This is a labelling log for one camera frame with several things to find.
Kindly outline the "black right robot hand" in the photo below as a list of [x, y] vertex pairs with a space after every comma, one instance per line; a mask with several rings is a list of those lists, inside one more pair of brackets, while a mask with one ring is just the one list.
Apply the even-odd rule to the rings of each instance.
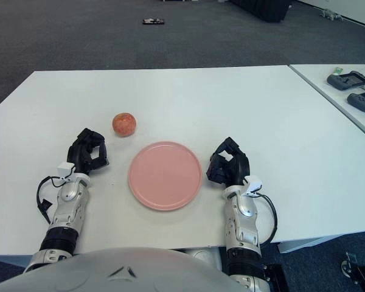
[[249, 175], [247, 156], [231, 137], [227, 137], [210, 157], [206, 172], [208, 180], [226, 187], [242, 186], [244, 178]]

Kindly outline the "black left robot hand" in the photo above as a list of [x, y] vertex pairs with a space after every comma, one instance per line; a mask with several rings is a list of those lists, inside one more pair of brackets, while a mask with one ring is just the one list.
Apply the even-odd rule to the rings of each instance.
[[109, 164], [105, 147], [105, 138], [85, 128], [69, 147], [67, 162], [75, 165], [75, 173], [89, 175], [93, 170]]

